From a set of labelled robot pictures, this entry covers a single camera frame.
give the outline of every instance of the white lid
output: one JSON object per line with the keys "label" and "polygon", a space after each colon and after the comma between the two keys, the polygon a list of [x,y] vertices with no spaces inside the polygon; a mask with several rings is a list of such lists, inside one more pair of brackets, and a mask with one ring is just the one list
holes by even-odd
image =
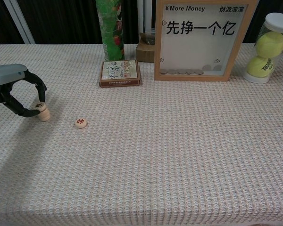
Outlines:
{"label": "white lid", "polygon": [[283,13],[270,13],[265,17],[265,27],[283,34]]}
{"label": "white lid", "polygon": [[243,74],[243,77],[247,80],[247,81],[250,81],[250,82],[253,82],[253,83],[256,83],[256,84],[264,84],[264,83],[267,83],[269,81],[269,78],[271,76],[272,73],[270,73],[268,76],[264,77],[264,78],[257,78],[257,77],[254,77],[250,74],[248,74],[246,71],[244,72]]}

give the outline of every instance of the wooden game piece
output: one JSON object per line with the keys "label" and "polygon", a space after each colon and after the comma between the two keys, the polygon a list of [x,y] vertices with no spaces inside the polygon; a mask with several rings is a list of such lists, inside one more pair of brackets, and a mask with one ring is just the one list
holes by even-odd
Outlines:
{"label": "wooden game piece", "polygon": [[34,106],[35,110],[39,110],[40,112],[46,109],[46,104],[44,102],[37,102]]}
{"label": "wooden game piece", "polygon": [[44,111],[42,111],[42,112],[40,112],[40,114],[38,114],[38,117],[40,119],[42,119],[42,118],[48,117],[49,115],[50,115],[50,112],[49,112],[48,108],[46,108]]}
{"label": "wooden game piece", "polygon": [[50,119],[50,114],[45,118],[39,118],[40,121],[48,121]]}
{"label": "wooden game piece", "polygon": [[79,129],[82,129],[82,128],[84,128],[84,127],[87,126],[87,120],[84,119],[84,118],[77,119],[77,120],[75,121],[75,126],[76,126],[77,128],[79,128]]}

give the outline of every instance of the white pole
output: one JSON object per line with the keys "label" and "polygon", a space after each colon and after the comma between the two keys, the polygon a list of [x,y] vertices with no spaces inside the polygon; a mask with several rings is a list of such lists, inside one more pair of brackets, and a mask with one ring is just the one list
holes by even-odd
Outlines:
{"label": "white pole", "polygon": [[143,30],[143,0],[137,0],[137,11],[138,11],[138,31],[144,33]]}
{"label": "white pole", "polygon": [[22,14],[17,0],[4,0],[8,11],[16,24],[16,27],[25,44],[35,44],[33,36],[29,30],[26,20]]}
{"label": "white pole", "polygon": [[152,28],[152,0],[144,0],[144,14],[145,14],[145,31]]}

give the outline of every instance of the wooden frame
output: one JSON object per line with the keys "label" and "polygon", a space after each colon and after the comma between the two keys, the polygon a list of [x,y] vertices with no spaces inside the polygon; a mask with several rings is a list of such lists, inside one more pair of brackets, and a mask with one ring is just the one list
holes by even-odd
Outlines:
{"label": "wooden frame", "polygon": [[[213,75],[163,75],[160,74],[160,55],[161,55],[161,42],[162,42],[162,20],[163,20],[163,7],[165,4],[178,4],[178,3],[191,3],[191,4],[243,4],[247,5],[241,26],[237,33],[236,40],[229,60],[226,64],[226,69],[223,76]],[[155,67],[154,67],[154,80],[159,81],[227,81],[230,77],[236,56],[238,54],[240,45],[249,27],[253,13],[257,7],[257,0],[158,0],[156,5],[156,35],[155,35]]]}

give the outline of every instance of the small square box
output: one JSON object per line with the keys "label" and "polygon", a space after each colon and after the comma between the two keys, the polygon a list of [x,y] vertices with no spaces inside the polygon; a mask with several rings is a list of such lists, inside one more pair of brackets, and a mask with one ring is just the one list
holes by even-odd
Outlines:
{"label": "small square box", "polygon": [[139,86],[140,84],[140,69],[136,60],[103,62],[100,87]]}

